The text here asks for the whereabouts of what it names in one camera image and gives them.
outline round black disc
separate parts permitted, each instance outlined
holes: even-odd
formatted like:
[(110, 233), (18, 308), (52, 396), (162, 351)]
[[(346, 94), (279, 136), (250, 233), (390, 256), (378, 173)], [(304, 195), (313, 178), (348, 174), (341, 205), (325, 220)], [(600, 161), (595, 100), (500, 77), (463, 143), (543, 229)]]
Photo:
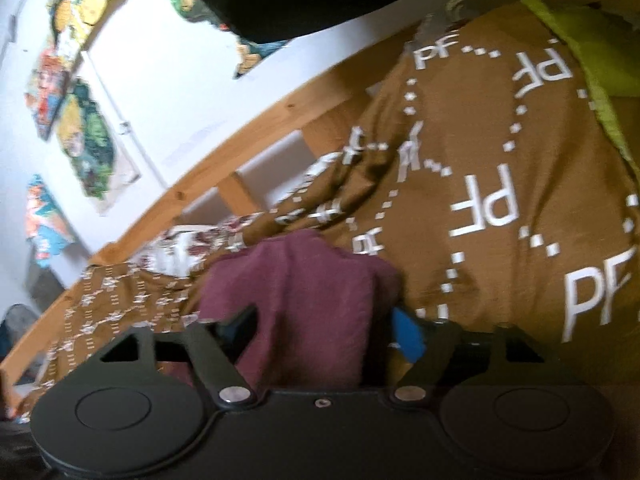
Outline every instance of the round black disc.
[(119, 387), (61, 382), (34, 407), (31, 431), (46, 460), (63, 472), (126, 478), (175, 456), (203, 423), (200, 397), (179, 381)]
[(440, 420), (478, 462), (514, 474), (571, 472), (610, 443), (609, 405), (593, 388), (461, 384), (443, 399)]

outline blanket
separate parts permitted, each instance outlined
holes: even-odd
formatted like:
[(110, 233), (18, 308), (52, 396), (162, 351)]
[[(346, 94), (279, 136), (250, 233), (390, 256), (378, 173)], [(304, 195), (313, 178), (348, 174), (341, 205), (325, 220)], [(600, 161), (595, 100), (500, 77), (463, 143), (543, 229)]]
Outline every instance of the blanket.
[[(622, 421), (610, 470), (633, 478), (638, 183), (598, 121), (601, 106), (569, 46), (527, 6), (492, 10), (403, 56), (342, 152), (251, 224), (216, 237), (201, 268), (172, 283), (200, 283), (229, 251), (317, 229), (338, 247), (399, 269), (404, 302), (422, 317), (479, 331), (515, 323), (601, 385)], [(115, 268), (92, 272), (95, 280)], [(166, 312), (158, 301), (173, 301), (168, 278), (137, 270), (111, 294), (89, 286), (92, 319), (111, 315), (114, 296), (130, 304), (140, 276), (147, 317)], [(194, 305), (194, 292), (190, 298), (178, 304), (180, 314)], [(77, 300), (72, 330), (86, 316)], [(140, 317), (128, 311), (119, 326)], [(111, 336), (93, 334), (94, 346)], [(63, 340), (51, 349), (49, 381), (87, 356), (79, 340), (71, 352)]]

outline maroon garment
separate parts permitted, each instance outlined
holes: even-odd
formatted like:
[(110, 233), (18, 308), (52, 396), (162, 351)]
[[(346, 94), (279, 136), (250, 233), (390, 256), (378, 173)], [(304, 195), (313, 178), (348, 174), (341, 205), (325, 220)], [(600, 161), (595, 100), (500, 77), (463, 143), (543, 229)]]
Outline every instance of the maroon garment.
[(365, 355), (384, 353), (388, 340), (379, 334), (400, 291), (398, 272), (384, 260), (301, 230), (217, 260), (200, 317), (224, 319), (255, 303), (257, 334), (236, 363), (254, 388), (350, 388), (362, 382)]

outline blue object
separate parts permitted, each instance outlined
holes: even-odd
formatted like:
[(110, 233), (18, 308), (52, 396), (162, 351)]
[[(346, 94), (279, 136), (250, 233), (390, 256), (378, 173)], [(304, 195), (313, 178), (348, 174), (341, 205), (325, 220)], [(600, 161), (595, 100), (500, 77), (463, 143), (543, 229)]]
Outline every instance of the blue object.
[(417, 323), (402, 308), (396, 306), (391, 315), (391, 326), (402, 355), (411, 364), (415, 363), (426, 350)]

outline wooden slat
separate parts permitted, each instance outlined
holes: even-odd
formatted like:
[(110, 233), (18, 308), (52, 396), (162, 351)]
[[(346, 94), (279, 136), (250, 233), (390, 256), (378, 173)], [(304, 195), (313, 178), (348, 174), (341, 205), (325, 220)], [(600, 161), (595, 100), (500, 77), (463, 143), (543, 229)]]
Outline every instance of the wooden slat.
[[(404, 43), (413, 37), (416, 26), (408, 27), (341, 62), (242, 127), (167, 190), (119, 241), (95, 254), (93, 261), (108, 264), (126, 261), (144, 243), (171, 227), (185, 207), (218, 186), (237, 168), (293, 130), (302, 128), (382, 80), (401, 55)], [(60, 296), (0, 364), (10, 407), (16, 407), (18, 402), (12, 384), (21, 377), (36, 354), (58, 336), (65, 310), (77, 287), (79, 283)]]
[(251, 196), (251, 192), (237, 172), (223, 178), (218, 184), (218, 193), (234, 215), (251, 215), (264, 208)]
[(329, 110), (302, 127), (302, 137), (315, 156), (341, 150), (345, 145), (351, 127), (356, 125), (360, 115), (371, 102), (365, 91)]

